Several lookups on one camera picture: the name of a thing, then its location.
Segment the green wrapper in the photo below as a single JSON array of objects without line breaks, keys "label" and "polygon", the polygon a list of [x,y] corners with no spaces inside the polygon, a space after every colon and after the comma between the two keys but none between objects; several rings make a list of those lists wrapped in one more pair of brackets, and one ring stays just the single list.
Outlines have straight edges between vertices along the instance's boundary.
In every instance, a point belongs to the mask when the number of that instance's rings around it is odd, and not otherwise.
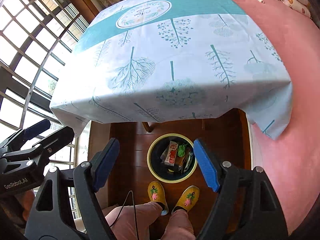
[{"label": "green wrapper", "polygon": [[187,148],[187,144],[179,145],[177,150],[177,156],[180,158],[184,157],[186,154],[186,148]]}]

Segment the red white milk carton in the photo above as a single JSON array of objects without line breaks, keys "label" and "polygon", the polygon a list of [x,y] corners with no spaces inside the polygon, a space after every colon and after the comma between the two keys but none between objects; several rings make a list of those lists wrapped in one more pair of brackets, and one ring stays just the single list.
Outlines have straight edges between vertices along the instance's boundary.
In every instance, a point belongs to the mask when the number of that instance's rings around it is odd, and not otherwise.
[{"label": "red white milk carton", "polygon": [[177,157],[178,143],[171,141],[169,144],[167,156],[165,158],[164,164],[169,166],[175,165],[175,160]]}]

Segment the right pink trouser leg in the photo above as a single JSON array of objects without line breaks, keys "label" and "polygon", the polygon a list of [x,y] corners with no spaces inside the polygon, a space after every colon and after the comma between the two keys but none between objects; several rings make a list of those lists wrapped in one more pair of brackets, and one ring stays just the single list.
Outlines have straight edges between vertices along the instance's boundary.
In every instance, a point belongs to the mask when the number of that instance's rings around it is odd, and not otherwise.
[{"label": "right pink trouser leg", "polygon": [[172,213],[161,239],[196,239],[188,213],[179,209]]}]

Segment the yellow slipper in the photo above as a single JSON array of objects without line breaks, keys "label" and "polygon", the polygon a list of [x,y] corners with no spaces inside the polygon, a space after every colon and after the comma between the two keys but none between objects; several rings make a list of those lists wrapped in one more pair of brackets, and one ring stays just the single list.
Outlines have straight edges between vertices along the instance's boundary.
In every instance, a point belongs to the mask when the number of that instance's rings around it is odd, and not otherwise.
[{"label": "yellow slipper", "polygon": [[199,200],[199,196],[200,189],[195,185],[189,186],[182,193],[171,213],[173,214],[178,210],[189,212]]},{"label": "yellow slipper", "polygon": [[162,207],[162,216],[168,214],[169,208],[165,198],[165,191],[162,184],[159,181],[152,181],[148,185],[148,196],[151,202],[156,202]]}]

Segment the pink trouser leg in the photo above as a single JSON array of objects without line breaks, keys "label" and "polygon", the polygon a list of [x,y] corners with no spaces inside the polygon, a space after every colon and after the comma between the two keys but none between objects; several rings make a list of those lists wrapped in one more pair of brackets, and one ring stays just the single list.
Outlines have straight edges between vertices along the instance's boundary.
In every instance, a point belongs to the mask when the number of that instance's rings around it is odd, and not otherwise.
[{"label": "pink trouser leg", "polygon": [[162,207],[156,202],[114,208],[105,216],[117,239],[150,239],[149,226],[161,215]]},{"label": "pink trouser leg", "polygon": [[179,209],[172,213],[161,239],[196,239],[188,213]]}]

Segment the pink bed sheet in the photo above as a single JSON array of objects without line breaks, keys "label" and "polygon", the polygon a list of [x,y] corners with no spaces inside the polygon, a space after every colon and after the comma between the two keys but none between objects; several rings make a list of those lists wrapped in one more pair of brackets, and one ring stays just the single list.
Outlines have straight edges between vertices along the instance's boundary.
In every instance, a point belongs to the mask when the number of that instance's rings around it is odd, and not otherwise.
[{"label": "pink bed sheet", "polygon": [[291,120],[273,140],[251,126],[254,166],[266,171],[289,232],[319,195],[319,29],[278,0],[233,0],[260,27],[282,59],[293,85]]}]

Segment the right yellow slipper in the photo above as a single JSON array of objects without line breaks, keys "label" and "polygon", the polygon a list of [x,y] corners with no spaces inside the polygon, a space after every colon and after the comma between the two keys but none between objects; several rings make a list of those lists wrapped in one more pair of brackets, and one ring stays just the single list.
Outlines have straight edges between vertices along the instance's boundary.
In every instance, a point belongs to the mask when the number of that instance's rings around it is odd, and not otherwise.
[{"label": "right yellow slipper", "polygon": [[199,200],[199,196],[200,189],[195,185],[189,186],[182,193],[171,213],[173,214],[178,210],[189,212]]}]

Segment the leaf pattern tablecloth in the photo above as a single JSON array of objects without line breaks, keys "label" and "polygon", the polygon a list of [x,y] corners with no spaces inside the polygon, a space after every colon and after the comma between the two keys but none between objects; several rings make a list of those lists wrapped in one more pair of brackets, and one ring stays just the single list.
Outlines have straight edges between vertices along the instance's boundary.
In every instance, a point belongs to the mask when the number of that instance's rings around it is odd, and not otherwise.
[{"label": "leaf pattern tablecloth", "polygon": [[232,0],[124,0],[76,44],[50,109],[80,134],[89,121],[166,122],[243,110],[276,139],[292,83],[272,43]]}]

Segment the left pink trouser leg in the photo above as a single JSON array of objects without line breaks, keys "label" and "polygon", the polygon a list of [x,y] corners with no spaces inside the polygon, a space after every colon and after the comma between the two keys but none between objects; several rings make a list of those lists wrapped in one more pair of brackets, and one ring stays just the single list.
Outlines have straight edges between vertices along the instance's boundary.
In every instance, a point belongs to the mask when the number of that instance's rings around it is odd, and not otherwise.
[{"label": "left pink trouser leg", "polygon": [[114,208],[105,216],[117,239],[150,239],[149,226],[161,215],[162,207],[156,202]]}]

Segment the blue yellow trash bin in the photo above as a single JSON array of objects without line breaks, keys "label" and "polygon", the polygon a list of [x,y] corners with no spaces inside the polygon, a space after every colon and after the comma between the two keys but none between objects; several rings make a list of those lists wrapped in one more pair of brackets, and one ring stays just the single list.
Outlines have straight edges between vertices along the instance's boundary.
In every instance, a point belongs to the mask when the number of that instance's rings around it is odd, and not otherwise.
[{"label": "blue yellow trash bin", "polygon": [[197,168],[193,143],[177,133],[158,137],[149,147],[146,161],[151,174],[169,184],[188,179]]}]

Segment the orange snack wrapper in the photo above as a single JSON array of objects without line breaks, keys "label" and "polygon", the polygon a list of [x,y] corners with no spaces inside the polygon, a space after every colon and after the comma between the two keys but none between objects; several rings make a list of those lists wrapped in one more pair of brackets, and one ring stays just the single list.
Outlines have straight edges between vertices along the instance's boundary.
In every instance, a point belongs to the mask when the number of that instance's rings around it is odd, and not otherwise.
[{"label": "orange snack wrapper", "polygon": [[183,157],[177,157],[175,160],[175,166],[177,168],[177,171],[181,174],[187,172],[189,166],[193,161],[193,157],[194,154],[189,148],[186,150],[185,155]]}]

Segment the window frame grid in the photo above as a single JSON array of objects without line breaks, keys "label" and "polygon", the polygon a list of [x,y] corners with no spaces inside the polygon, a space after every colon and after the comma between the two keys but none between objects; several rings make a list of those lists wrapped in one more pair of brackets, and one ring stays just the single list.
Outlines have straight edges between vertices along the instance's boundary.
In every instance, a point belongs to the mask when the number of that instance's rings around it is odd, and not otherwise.
[{"label": "window frame grid", "polygon": [[49,104],[87,27],[70,0],[1,1],[1,139],[49,120],[48,130],[25,143],[29,149],[61,128]]}]

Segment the left yellow slipper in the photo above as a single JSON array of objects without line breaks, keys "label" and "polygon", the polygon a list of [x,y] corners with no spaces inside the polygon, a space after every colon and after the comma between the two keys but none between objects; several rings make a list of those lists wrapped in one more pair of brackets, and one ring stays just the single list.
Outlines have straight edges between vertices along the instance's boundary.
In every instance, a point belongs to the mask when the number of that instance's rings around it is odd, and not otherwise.
[{"label": "left yellow slipper", "polygon": [[152,181],[148,185],[148,196],[151,202],[156,202],[162,207],[162,216],[168,214],[169,208],[165,198],[165,191],[162,184],[159,181]]}]

